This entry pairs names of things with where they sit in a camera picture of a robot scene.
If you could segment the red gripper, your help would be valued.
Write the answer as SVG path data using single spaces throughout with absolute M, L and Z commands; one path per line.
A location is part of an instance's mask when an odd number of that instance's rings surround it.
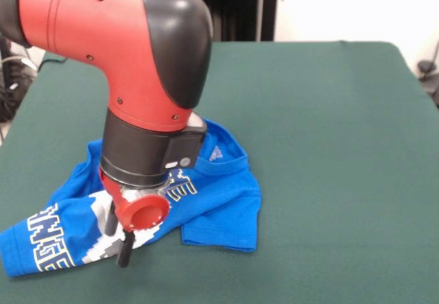
M 135 188 L 113 180 L 102 169 L 99 177 L 111 197 L 104 229 L 105 235 L 114 235 L 122 226 L 125 238 L 119 246 L 117 265 L 126 268 L 134 245 L 134 232 L 158 226 L 168 216 L 171 204 L 165 197 L 167 179 L 156 187 Z

